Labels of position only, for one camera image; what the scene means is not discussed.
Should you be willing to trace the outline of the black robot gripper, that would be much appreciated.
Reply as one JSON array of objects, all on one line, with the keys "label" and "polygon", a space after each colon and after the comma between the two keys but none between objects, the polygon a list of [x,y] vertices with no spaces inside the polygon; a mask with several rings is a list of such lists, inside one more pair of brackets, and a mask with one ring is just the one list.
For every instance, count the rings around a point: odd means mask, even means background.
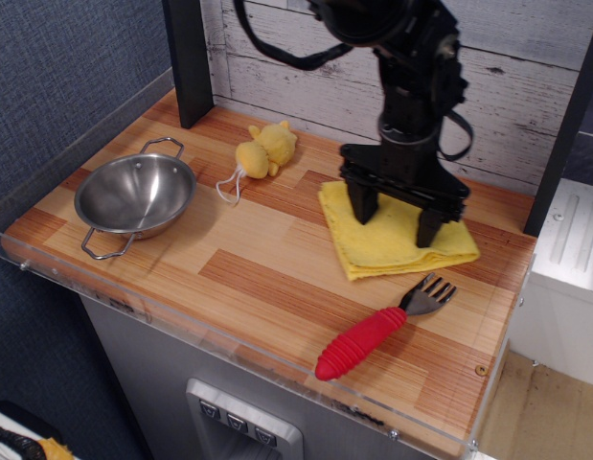
[{"label": "black robot gripper", "polygon": [[416,245],[426,248],[442,226],[462,219],[469,188],[449,173],[438,158],[440,129],[409,135],[383,129],[378,145],[346,144],[340,148],[345,179],[356,220],[365,225],[385,194],[422,209]]}]

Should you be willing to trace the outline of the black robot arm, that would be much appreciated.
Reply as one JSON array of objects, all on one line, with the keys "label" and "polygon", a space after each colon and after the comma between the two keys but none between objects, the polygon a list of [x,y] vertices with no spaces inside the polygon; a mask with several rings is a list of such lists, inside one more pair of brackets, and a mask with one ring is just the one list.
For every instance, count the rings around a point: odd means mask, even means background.
[{"label": "black robot arm", "polygon": [[355,218],[367,223],[378,195],[391,196],[420,208],[415,243],[430,246],[444,224],[461,219],[469,195],[440,163],[468,153],[442,150],[445,120],[473,134],[454,110],[468,86],[455,17],[440,1],[312,1],[309,7],[343,44],[370,47],[378,60],[380,142],[340,149]]}]

